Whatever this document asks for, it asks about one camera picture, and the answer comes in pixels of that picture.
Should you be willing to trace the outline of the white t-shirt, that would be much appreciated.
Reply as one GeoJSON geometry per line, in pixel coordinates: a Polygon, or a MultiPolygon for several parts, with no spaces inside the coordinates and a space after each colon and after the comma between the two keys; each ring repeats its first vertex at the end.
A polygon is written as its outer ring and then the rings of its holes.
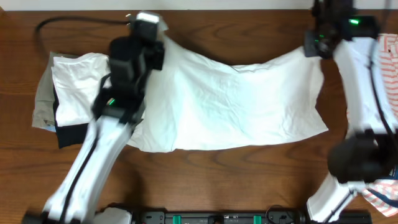
{"type": "Polygon", "coordinates": [[[297,142],[327,131],[316,109],[323,74],[299,47],[266,63],[226,65],[165,38],[162,70],[129,145],[144,152],[297,142]]]}

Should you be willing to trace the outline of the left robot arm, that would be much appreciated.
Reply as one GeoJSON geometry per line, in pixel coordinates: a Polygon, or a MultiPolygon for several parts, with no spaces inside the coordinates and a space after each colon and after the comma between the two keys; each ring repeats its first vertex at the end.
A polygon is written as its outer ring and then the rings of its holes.
{"type": "Polygon", "coordinates": [[[142,121],[144,93],[151,71],[161,70],[165,49],[160,40],[120,37],[110,44],[110,73],[99,92],[83,145],[62,184],[39,216],[23,223],[93,223],[104,184],[122,149],[142,121]]]}

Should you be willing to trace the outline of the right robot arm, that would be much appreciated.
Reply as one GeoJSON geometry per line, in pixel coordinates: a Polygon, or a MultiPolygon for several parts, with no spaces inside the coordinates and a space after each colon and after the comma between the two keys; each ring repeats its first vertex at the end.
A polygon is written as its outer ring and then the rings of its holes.
{"type": "Polygon", "coordinates": [[[306,57],[332,58],[343,81],[353,135],[330,150],[329,173],[307,200],[307,223],[337,223],[355,196],[397,165],[397,120],[388,102],[373,16],[317,16],[306,57]]]}

